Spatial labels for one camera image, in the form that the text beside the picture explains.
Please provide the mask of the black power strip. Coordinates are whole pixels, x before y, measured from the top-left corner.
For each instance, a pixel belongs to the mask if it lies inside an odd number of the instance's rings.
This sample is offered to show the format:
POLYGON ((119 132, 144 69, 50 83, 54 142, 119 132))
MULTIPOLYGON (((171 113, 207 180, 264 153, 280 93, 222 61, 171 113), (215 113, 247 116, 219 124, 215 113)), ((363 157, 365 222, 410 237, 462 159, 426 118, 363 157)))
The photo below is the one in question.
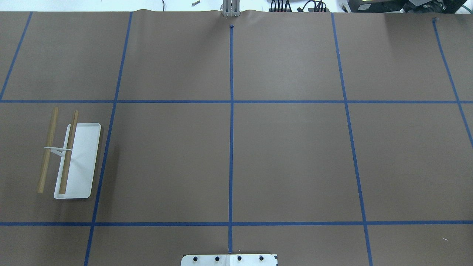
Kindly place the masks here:
MULTIPOLYGON (((292 13, 294 10, 291 7, 290 0, 271 0, 269 12, 274 13, 292 13)), ((296 12, 303 13, 326 13, 329 12, 329 9, 325 2, 322 0, 308 0, 304 3, 303 6, 297 7, 296 12)))

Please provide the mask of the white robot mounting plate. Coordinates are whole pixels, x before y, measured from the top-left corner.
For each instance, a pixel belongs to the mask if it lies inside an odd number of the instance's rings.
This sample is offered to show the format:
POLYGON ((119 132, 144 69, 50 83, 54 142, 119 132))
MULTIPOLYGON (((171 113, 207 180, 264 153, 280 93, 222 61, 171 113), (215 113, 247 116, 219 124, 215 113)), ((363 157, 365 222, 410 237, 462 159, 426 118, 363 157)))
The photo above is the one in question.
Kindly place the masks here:
POLYGON ((203 254, 185 255, 181 266, 277 266, 273 254, 203 254))

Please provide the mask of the blue tape strip lengthwise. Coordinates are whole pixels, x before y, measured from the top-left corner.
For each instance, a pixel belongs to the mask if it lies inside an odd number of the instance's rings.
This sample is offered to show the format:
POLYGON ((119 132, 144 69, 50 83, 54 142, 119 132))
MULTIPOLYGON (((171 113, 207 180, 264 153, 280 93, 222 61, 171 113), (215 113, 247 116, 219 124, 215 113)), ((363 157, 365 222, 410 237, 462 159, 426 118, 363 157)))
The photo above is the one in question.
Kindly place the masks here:
POLYGON ((228 188, 228 254, 233 253, 233 175, 234 175, 234 24, 229 26, 229 188, 228 188))

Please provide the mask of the white rack base tray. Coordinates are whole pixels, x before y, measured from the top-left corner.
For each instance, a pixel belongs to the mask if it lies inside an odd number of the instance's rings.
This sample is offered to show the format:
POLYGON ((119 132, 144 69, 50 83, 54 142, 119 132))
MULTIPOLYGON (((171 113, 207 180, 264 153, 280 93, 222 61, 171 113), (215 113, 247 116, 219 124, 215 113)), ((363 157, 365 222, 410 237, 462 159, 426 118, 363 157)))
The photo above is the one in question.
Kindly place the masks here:
POLYGON ((65 163, 65 152, 69 150, 67 144, 70 127, 70 125, 67 126, 64 146, 55 151, 57 155, 61 156, 54 190, 54 198, 59 200, 90 197, 101 135, 99 123, 78 123, 76 125, 66 190, 64 194, 61 194, 59 189, 65 163))

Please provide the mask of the blue tape strip crosswise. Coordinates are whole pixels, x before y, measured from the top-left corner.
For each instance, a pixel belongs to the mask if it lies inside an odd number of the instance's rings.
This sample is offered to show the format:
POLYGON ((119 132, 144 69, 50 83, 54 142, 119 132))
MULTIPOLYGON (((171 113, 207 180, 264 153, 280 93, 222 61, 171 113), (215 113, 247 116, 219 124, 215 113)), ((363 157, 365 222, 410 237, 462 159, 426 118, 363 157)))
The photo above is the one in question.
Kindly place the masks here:
POLYGON ((362 225, 468 225, 472 220, 368 221, 368 222, 1 222, 1 226, 362 226, 362 225))

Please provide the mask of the aluminium frame post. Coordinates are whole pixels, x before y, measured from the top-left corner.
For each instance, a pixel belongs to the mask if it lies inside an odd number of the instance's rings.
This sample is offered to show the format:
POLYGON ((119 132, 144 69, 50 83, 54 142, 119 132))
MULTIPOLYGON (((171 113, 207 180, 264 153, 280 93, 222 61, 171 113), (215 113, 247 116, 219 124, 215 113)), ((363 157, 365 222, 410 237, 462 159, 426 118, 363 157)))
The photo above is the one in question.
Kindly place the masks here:
POLYGON ((223 0, 221 11, 223 17, 240 17, 240 0, 223 0))

